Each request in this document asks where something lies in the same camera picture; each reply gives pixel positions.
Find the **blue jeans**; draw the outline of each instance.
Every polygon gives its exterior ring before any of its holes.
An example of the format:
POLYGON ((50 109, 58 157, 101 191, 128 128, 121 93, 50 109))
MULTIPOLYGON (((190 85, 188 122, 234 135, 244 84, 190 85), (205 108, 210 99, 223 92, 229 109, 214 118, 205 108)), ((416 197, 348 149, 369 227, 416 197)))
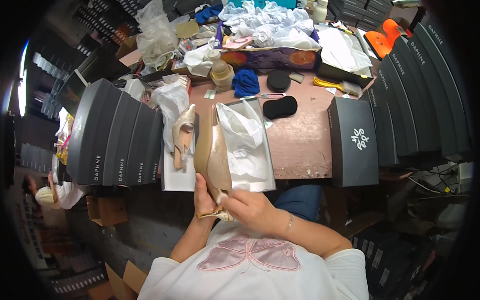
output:
POLYGON ((304 220, 316 222, 321 196, 320 185, 302 185, 281 194, 274 206, 304 220))

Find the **black sponge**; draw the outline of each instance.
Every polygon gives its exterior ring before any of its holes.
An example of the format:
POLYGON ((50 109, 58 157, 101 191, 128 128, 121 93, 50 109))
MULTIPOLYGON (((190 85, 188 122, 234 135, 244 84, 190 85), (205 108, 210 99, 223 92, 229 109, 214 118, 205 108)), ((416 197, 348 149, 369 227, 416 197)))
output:
POLYGON ((290 87, 290 77, 285 71, 272 71, 267 77, 267 87, 276 93, 283 93, 290 87))
POLYGON ((285 118, 297 112, 297 101, 292 96, 278 100, 268 100, 264 103, 264 115, 270 120, 285 118))

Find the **pink phone case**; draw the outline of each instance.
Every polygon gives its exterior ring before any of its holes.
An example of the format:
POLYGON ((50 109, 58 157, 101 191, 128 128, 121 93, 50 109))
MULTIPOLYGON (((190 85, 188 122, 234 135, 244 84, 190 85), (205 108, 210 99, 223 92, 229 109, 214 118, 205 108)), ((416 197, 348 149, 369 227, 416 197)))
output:
POLYGON ((241 36, 232 42, 229 42, 223 46, 224 49, 240 50, 253 42, 251 36, 241 36))

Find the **blue cloth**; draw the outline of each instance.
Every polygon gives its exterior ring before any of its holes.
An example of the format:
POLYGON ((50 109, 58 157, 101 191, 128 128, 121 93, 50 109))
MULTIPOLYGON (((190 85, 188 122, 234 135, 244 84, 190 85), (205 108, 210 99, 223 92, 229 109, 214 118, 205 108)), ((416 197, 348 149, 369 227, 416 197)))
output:
POLYGON ((232 80, 236 97, 256 95, 260 92, 258 77, 251 69, 240 69, 232 80))
POLYGON ((304 220, 316 222, 321 197, 320 185, 302 185, 281 194, 274 206, 304 220))
POLYGON ((222 9, 222 4, 206 7, 195 14, 195 19, 197 20, 198 24, 202 24, 203 22, 206 22, 208 19, 210 19, 211 16, 218 15, 222 11, 222 9))

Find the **woman's right hand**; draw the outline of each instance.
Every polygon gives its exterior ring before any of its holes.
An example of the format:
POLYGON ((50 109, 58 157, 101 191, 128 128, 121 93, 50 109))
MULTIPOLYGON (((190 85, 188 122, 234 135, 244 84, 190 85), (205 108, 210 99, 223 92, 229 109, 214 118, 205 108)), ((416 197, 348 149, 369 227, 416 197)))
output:
POLYGON ((222 205, 243 225, 264 233, 281 235, 287 230, 290 213, 276 209, 261 192, 234 190, 222 205))

